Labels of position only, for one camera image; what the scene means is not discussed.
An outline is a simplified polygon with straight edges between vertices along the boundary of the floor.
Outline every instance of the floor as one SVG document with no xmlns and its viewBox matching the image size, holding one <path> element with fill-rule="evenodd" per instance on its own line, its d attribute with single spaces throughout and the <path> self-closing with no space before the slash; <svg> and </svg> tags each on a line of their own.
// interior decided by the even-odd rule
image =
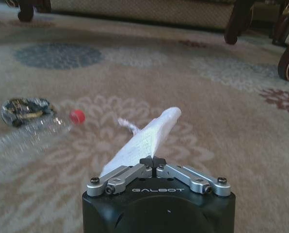
<svg viewBox="0 0 289 233">
<path fill-rule="evenodd" d="M 289 83 L 284 49 L 259 33 L 223 35 L 59 15 L 20 23 L 0 5 L 0 108 L 44 97 L 87 120 L 0 184 L 0 232 L 82 232 L 81 194 L 131 134 L 163 109 L 182 116 L 158 156 L 224 175 L 237 233 L 289 232 Z M 11 130 L 0 118 L 0 134 Z"/>
</svg>

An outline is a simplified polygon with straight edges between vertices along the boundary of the plastic bottle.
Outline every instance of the plastic bottle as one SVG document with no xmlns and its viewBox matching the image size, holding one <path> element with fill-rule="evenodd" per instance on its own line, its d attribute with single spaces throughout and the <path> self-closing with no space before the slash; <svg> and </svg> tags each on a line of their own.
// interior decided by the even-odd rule
<svg viewBox="0 0 289 233">
<path fill-rule="evenodd" d="M 73 125 L 84 120 L 81 110 L 73 110 L 69 116 L 47 115 L 0 137 L 0 182 L 8 174 L 38 159 L 42 150 L 54 145 Z"/>
</svg>

